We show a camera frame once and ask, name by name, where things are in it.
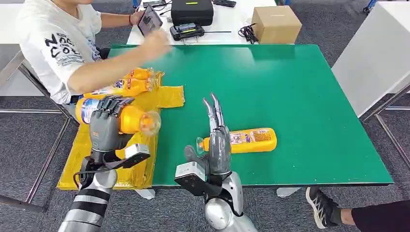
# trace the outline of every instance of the shoe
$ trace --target shoe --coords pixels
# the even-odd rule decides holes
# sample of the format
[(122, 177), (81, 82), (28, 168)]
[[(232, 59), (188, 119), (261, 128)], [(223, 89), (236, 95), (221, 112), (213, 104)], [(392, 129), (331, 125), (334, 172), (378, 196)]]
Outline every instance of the shoe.
[(319, 229), (337, 226), (337, 224), (330, 221), (333, 209), (338, 206), (337, 203), (333, 202), (333, 199), (326, 196), (318, 187), (308, 187), (306, 189), (306, 200), (313, 208), (313, 215)]

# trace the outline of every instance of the brown cardboard box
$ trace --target brown cardboard box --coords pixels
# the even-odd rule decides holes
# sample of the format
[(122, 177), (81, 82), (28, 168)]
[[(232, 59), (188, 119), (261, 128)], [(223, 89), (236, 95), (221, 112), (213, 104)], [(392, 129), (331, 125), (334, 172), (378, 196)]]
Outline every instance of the brown cardboard box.
[(294, 44), (302, 27), (289, 6), (255, 7), (252, 23), (260, 44)]

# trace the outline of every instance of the black case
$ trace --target black case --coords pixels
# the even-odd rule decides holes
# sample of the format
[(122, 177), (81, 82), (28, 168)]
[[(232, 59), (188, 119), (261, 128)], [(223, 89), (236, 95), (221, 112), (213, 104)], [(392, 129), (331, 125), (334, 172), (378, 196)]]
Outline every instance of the black case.
[(174, 25), (195, 23), (201, 26), (212, 24), (214, 8), (211, 0), (173, 0), (171, 18)]

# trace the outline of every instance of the gray carpet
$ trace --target gray carpet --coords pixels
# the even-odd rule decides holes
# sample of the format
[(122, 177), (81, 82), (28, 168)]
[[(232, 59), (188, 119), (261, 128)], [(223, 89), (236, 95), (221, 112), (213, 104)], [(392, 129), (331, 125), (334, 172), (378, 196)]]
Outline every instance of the gray carpet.
[[(96, 3), (97, 10), (128, 13), (130, 1), (112, 4)], [(367, 2), (293, 0), (291, 7), (303, 23), (298, 44), (318, 44), (329, 65), (333, 65), (364, 20), (360, 13)], [(126, 43), (130, 27), (104, 30), (97, 37), (100, 47)], [(410, 105), (410, 96), (400, 101)], [(53, 108), (44, 98), (0, 98), (0, 108)], [(383, 118), (404, 149), (408, 143), (410, 114), (387, 112)], [(63, 119), (58, 115), (28, 116), (0, 114), (0, 194), (25, 199)], [(404, 165), (387, 135), (373, 118), (364, 124), (370, 139), (381, 155), (395, 184), (386, 187), (329, 187), (324, 192), (342, 207), (410, 200), (410, 171)], [(55, 158), (52, 160), (34, 203), (45, 204), (42, 214), (25, 212), (0, 205), (0, 231), (42, 231), (58, 229), (74, 197), (74, 191), (55, 189), (70, 152), (76, 127), (70, 125)], [(318, 231), (304, 192), (282, 199), (275, 188), (246, 188), (245, 212), (263, 232)], [(107, 232), (210, 232), (203, 217), (203, 201), (183, 189), (161, 189), (153, 200), (140, 198), (131, 190), (115, 191), (109, 204), (103, 231)], [(355, 232), (352, 226), (327, 229), (330, 232)]]

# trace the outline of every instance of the hand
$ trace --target hand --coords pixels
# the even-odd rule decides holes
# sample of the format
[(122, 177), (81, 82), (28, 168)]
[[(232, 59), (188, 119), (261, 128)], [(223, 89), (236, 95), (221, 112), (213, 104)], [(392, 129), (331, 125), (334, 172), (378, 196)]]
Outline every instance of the hand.
[(143, 44), (136, 49), (138, 56), (142, 56), (145, 61), (151, 61), (168, 53), (171, 47), (165, 31), (155, 30), (148, 34)]
[(90, 120), (90, 139), (94, 151), (108, 152), (123, 149), (133, 134), (119, 134), (119, 118), (122, 108), (133, 98), (105, 96)]
[(137, 25), (143, 14), (144, 11), (136, 11), (135, 13), (133, 13), (130, 18), (131, 24)]
[(192, 146), (186, 146), (184, 154), (187, 162), (195, 161), (199, 163), (205, 169), (207, 175), (223, 175), (231, 171), (231, 137), (228, 128), (225, 126), (218, 99), (213, 93), (211, 93), (211, 98), (214, 102), (213, 107), (205, 98), (203, 99), (209, 116), (209, 152), (198, 157)]

